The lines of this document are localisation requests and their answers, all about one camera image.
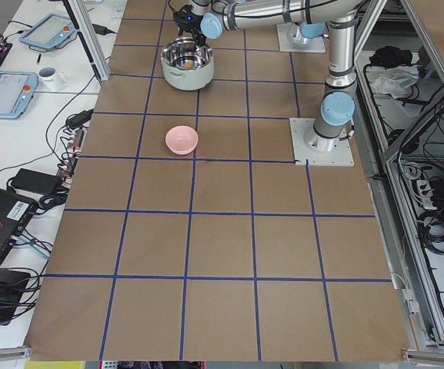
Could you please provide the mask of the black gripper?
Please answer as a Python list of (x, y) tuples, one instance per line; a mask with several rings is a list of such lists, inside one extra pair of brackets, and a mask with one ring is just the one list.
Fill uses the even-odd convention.
[(173, 20), (178, 27), (179, 36), (182, 36), (184, 32), (194, 33), (195, 43), (205, 45), (206, 36), (200, 31), (202, 16), (194, 13), (194, 10), (193, 5), (184, 5), (173, 12)]

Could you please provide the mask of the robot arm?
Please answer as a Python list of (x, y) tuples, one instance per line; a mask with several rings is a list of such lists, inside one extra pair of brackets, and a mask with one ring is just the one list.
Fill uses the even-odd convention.
[(329, 153), (347, 139), (342, 132), (355, 111), (350, 93), (356, 86), (358, 8), (357, 1), (187, 1), (171, 12), (179, 33), (198, 46), (249, 28), (284, 32), (288, 48), (312, 62), (312, 72), (325, 74), (320, 112), (302, 140), (312, 151)]

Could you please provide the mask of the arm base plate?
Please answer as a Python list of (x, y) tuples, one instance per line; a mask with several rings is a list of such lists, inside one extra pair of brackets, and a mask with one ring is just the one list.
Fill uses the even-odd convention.
[(314, 121), (314, 118), (289, 119), (295, 164), (352, 167), (355, 162), (346, 129), (336, 138), (323, 138), (315, 132)]
[(285, 23), (277, 25), (279, 50), (281, 52), (325, 53), (323, 35), (326, 24), (314, 23), (301, 25)]

